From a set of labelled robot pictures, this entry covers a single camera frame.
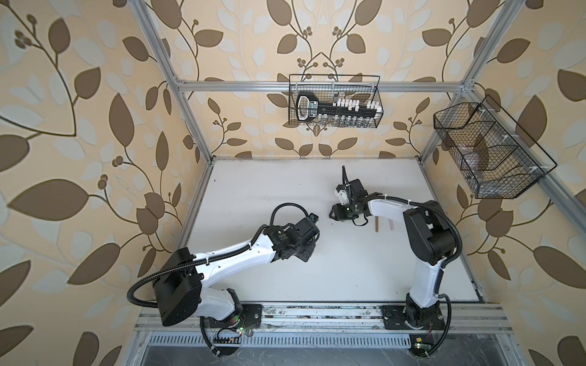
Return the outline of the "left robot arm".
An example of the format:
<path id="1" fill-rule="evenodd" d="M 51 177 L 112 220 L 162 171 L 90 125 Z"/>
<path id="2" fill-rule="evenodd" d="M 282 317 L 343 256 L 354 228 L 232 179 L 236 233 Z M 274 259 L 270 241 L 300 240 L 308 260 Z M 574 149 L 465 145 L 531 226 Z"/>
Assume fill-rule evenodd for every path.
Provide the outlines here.
<path id="1" fill-rule="evenodd" d="M 192 315 L 233 324 L 243 311 L 235 290 L 212 285 L 248 268 L 291 257 L 307 262 L 320 235 L 317 221 L 311 213 L 297 224 L 262 225 L 250 241 L 216 252 L 175 251 L 161 276 L 153 280 L 163 326 L 174 326 Z"/>

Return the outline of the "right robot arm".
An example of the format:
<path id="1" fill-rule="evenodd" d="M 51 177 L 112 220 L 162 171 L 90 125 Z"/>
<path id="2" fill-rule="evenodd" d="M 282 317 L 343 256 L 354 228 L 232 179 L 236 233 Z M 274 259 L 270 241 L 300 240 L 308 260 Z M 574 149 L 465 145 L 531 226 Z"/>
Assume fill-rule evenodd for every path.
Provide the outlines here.
<path id="1" fill-rule="evenodd" d="M 440 285 L 448 264 L 462 253 L 462 238 L 456 224 L 436 201 L 424 203 L 383 193 L 368 193 L 360 180 L 346 175 L 336 187 L 340 202 L 329 217 L 355 221 L 363 216 L 402 221 L 411 251 L 417 257 L 414 282 L 406 295 L 403 319 L 412 329 L 421 329 L 440 315 Z"/>

